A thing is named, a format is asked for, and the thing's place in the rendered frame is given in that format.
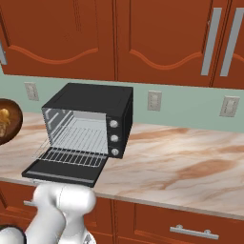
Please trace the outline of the black toaster oven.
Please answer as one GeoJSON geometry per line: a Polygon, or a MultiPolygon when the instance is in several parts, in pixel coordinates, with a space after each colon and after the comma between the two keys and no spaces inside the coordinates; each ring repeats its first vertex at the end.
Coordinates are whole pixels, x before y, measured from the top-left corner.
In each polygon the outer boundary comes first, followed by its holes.
{"type": "Polygon", "coordinates": [[[60,126],[99,129],[106,133],[108,158],[121,158],[132,128],[132,103],[131,87],[69,83],[42,107],[42,114],[48,136],[60,126]],[[111,120],[117,128],[110,127],[111,120]],[[111,142],[114,134],[118,142],[111,142]]]}

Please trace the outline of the black toaster oven door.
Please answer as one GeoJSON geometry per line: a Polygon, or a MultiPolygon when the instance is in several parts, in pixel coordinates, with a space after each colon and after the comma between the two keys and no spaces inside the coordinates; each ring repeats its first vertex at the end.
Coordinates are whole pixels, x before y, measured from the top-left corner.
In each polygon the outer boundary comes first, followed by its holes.
{"type": "Polygon", "coordinates": [[[98,167],[92,167],[37,159],[22,172],[22,176],[93,188],[107,160],[105,157],[98,167]]]}

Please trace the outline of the brown bowl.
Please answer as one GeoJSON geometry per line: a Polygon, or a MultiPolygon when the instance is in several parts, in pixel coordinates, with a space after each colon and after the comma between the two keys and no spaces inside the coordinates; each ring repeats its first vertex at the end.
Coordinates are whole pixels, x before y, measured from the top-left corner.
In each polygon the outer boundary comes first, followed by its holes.
{"type": "Polygon", "coordinates": [[[0,98],[0,110],[2,109],[9,111],[10,124],[7,126],[5,136],[0,137],[0,145],[10,142],[19,133],[23,123],[23,113],[13,100],[0,98]]]}

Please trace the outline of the golden bread piece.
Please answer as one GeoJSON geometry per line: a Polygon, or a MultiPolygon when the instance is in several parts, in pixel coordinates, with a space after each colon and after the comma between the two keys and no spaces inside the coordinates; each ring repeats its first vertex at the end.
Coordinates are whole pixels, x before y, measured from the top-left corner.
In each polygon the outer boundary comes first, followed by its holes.
{"type": "Polygon", "coordinates": [[[7,126],[10,124],[10,113],[7,109],[0,110],[0,137],[6,134],[7,126]]]}

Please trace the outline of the white wall outlet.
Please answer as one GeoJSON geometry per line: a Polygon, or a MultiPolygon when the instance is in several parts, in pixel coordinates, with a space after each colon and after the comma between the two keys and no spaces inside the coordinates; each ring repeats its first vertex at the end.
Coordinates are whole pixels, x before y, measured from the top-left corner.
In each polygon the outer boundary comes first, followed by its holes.
{"type": "Polygon", "coordinates": [[[224,96],[223,104],[220,111],[220,116],[234,117],[239,102],[238,96],[224,96]]]}
{"type": "Polygon", "coordinates": [[[148,91],[148,110],[159,112],[161,108],[161,99],[161,91],[148,91]]]}
{"type": "Polygon", "coordinates": [[[38,91],[36,85],[33,82],[25,82],[25,88],[27,91],[27,96],[29,100],[38,101],[38,91]]]}

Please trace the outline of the red-brown wall cupboard door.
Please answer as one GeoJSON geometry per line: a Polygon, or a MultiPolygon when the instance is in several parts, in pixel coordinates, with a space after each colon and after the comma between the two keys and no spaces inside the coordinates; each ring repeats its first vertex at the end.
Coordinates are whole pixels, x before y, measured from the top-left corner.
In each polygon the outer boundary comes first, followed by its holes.
{"type": "Polygon", "coordinates": [[[234,20],[234,13],[237,8],[244,8],[244,0],[230,0],[230,6],[228,8],[227,18],[225,20],[225,27],[222,34],[222,40],[219,46],[217,63],[214,68],[214,88],[244,90],[244,16],[237,37],[234,49],[234,56],[229,69],[229,74],[225,77],[220,76],[225,51],[227,48],[229,35],[234,20]]]}
{"type": "Polygon", "coordinates": [[[113,80],[113,0],[0,0],[5,74],[113,80]]]}
{"type": "Polygon", "coordinates": [[[118,79],[208,87],[230,0],[117,0],[118,79]],[[214,8],[221,17],[209,74],[201,74],[214,8]]]}

